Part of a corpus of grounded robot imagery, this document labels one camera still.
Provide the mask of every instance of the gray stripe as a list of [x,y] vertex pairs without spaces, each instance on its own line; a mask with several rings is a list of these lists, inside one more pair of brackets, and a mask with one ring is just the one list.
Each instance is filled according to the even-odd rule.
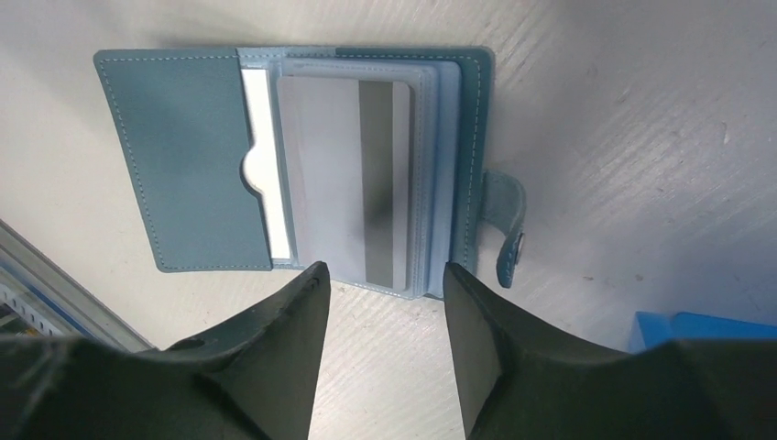
[[393,83],[359,82],[367,282],[393,288]]

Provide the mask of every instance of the open wallet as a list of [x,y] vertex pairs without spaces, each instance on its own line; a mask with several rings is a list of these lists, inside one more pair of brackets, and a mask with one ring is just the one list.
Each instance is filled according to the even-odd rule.
[[118,49],[94,65],[160,270],[323,260],[338,281],[442,298],[446,262],[475,273],[485,221],[512,283],[526,197],[483,170],[488,49]]

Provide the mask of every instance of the blue strip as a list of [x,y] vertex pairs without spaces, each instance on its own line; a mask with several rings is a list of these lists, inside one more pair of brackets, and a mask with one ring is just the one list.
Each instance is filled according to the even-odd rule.
[[72,316],[70,316],[64,310],[62,310],[54,301],[49,299],[49,297],[47,297],[42,291],[39,291],[38,288],[36,288],[29,281],[27,281],[27,279],[24,278],[22,274],[20,274],[18,271],[16,271],[16,269],[12,268],[11,266],[8,266],[4,261],[0,261],[0,268],[3,268],[5,271],[13,275],[17,281],[21,282],[26,288],[29,289],[30,292],[32,292],[36,297],[38,297],[39,300],[43,301],[51,310],[53,310],[56,314],[61,316],[62,319],[67,321],[68,324],[72,325],[73,328],[78,330],[82,335],[89,336],[93,339],[97,339],[96,336],[94,336],[88,330],[83,328],[83,326],[79,324],[78,321],[73,319]]

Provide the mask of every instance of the white table surface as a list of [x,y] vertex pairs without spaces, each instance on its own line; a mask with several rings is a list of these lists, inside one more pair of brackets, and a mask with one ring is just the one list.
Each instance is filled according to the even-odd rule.
[[[611,347],[637,310],[777,324],[775,22],[770,0],[4,1],[0,217],[166,347],[294,274],[156,270],[97,50],[485,45],[487,167],[529,194],[498,292]],[[441,302],[334,285],[311,438],[463,438]]]

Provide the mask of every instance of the card holder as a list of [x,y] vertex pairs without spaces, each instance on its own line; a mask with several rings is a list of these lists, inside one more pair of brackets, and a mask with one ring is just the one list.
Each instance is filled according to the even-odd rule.
[[506,234],[511,283],[525,195],[482,170],[487,50],[132,49],[94,63],[160,270],[323,259],[340,281],[442,297],[445,262],[476,270],[482,219]]

